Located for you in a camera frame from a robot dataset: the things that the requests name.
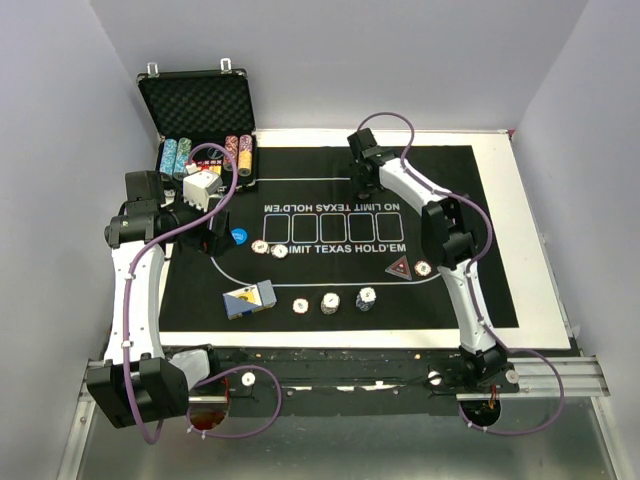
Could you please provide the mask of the blue small blind button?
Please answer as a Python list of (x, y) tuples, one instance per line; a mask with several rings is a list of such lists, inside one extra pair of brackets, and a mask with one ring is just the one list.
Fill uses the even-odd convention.
[(232, 238), (234, 239), (237, 245), (243, 245), (248, 240), (248, 233), (243, 228), (234, 228), (231, 231), (231, 234), (232, 234)]

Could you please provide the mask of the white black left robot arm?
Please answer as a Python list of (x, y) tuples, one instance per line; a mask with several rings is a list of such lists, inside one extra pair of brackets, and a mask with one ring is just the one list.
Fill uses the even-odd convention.
[(130, 172), (125, 186), (127, 199), (105, 228), (115, 274), (109, 342), (102, 366), (86, 377), (89, 393), (116, 428), (181, 416), (192, 388), (209, 395), (220, 387), (211, 348), (165, 355), (160, 284), (168, 245), (215, 256), (234, 243), (229, 215), (216, 205), (218, 174)]

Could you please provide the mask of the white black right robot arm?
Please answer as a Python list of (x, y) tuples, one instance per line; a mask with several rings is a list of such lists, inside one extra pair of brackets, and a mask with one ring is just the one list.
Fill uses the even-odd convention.
[(389, 190), (419, 214), (421, 248), (445, 282), (458, 323), (461, 382), (471, 391), (485, 390), (507, 365), (506, 349), (493, 334), (477, 268), (478, 256), (486, 251), (478, 249), (472, 214), (483, 220), (488, 216), (468, 197), (437, 185), (408, 160), (381, 147), (369, 128), (352, 133), (348, 143), (356, 193)]

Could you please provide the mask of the red 100 poker chip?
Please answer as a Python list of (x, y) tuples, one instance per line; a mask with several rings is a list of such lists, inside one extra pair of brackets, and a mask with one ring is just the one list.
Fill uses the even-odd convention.
[(264, 255), (269, 253), (270, 246), (264, 240), (255, 240), (251, 244), (251, 250), (256, 254)]

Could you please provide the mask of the red triangular dealer button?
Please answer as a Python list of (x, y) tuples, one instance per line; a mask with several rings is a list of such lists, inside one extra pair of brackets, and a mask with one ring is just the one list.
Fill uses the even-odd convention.
[(406, 256), (400, 257), (398, 260), (389, 265), (385, 272), (403, 280), (411, 281), (411, 267)]

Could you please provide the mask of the blue poker chip stack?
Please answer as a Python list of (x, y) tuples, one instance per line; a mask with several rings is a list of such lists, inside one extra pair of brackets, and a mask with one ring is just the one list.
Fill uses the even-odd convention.
[(356, 296), (355, 305), (362, 311), (369, 311), (375, 304), (376, 292), (373, 287), (361, 288)]

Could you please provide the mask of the grey poker chip stack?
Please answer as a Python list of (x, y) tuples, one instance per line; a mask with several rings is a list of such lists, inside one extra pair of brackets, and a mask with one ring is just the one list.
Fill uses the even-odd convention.
[(321, 301), (321, 311), (325, 315), (335, 314), (340, 307), (340, 296), (334, 292), (326, 293)]

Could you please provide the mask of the red poker chip stack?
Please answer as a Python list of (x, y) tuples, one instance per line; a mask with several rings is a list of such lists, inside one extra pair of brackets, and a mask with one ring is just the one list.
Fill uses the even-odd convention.
[(304, 298), (297, 298), (292, 304), (293, 311), (298, 315), (303, 315), (309, 310), (309, 302)]

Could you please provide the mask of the grey 1 poker chip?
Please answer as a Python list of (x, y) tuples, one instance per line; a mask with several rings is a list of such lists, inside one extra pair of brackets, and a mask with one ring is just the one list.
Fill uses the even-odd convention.
[(271, 255), (276, 259), (284, 259), (288, 256), (289, 249), (287, 245), (275, 244), (271, 247)]

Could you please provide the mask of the blue playing card box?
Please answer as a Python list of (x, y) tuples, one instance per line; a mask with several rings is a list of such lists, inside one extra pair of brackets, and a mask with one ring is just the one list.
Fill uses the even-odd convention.
[(230, 320), (270, 309), (277, 303), (275, 290), (270, 280), (226, 292), (222, 298), (227, 317)]

